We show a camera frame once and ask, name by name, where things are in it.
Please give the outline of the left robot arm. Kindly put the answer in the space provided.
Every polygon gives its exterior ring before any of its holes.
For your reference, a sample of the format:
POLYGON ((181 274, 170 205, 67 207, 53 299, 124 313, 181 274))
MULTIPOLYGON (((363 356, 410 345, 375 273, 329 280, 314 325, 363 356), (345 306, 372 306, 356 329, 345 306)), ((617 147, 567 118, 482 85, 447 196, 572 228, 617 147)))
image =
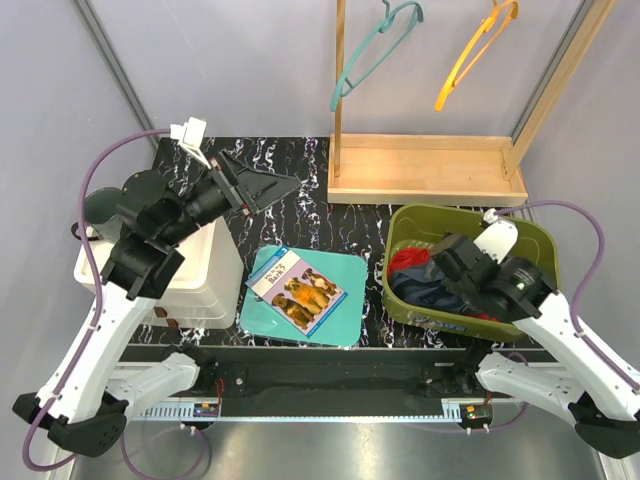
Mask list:
POLYGON ((184 195, 155 169, 127 179, 114 212, 123 228, 102 268, 83 246, 95 283, 95 300, 70 351, 37 392, 21 394, 13 412, 72 455, 96 458, 108 451, 138 414, 179 392, 208 394, 215 359, 194 345, 173 347, 163 360, 108 386, 129 338, 154 309, 185 258, 179 244, 229 211, 257 215, 301 182, 260 171, 221 151, 184 195))

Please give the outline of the red tank top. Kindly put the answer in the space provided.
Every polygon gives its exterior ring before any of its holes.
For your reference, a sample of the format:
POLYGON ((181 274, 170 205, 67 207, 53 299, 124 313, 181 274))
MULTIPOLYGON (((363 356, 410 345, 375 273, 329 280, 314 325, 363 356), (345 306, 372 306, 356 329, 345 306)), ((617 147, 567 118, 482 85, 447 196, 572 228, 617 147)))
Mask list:
MULTIPOLYGON (((390 279, 390 275, 395 271, 405 269, 411 266, 424 264, 426 262, 433 261, 431 259, 430 251, 427 248, 409 247, 398 251, 392 258, 388 265, 387 280, 390 279)), ((483 320, 489 320, 498 322, 498 319, 490 317, 486 313, 479 311, 479 314, 465 315, 475 317, 483 320)))

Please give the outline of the navy blue tank top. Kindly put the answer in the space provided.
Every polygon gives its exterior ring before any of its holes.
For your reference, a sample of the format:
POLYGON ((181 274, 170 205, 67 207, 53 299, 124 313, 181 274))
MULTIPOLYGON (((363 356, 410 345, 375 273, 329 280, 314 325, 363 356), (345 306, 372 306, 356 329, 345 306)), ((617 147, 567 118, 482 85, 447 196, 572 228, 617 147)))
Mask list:
POLYGON ((407 304, 453 314, 479 314, 461 297, 451 293, 443 280, 443 272, 429 261, 395 271, 388 282, 392 292, 407 304))

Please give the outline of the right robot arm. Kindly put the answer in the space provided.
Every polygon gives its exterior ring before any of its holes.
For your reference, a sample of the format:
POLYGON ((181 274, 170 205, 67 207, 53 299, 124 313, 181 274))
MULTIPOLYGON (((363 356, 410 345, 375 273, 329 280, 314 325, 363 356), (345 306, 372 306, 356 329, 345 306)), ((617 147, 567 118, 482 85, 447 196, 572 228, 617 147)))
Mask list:
POLYGON ((474 346, 453 368, 455 387, 466 396, 485 389, 542 409, 606 456, 638 453, 638 370, 573 318, 554 281, 531 261, 510 256, 512 246, 506 240, 489 244, 484 237, 451 234, 432 248, 431 257, 447 288, 472 308, 534 338, 567 374, 554 375, 474 346))

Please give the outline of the orange hanger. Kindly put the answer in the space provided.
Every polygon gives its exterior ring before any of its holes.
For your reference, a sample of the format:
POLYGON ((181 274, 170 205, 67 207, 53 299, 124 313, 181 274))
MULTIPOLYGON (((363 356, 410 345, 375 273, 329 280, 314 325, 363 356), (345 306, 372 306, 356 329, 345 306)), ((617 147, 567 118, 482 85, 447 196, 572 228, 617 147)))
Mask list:
POLYGON ((480 23, 444 81, 436 98, 434 109, 440 112, 463 78, 476 65, 509 24, 519 16, 518 1, 493 1, 488 16, 480 23))

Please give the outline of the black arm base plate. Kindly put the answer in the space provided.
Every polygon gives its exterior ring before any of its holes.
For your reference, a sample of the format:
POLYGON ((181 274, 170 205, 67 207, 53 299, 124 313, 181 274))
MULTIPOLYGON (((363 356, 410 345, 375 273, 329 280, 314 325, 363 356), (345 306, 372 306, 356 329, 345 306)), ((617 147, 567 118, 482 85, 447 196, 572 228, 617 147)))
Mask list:
POLYGON ((471 368, 487 350, 152 346, 107 392, 130 420, 458 422, 486 400, 471 368))

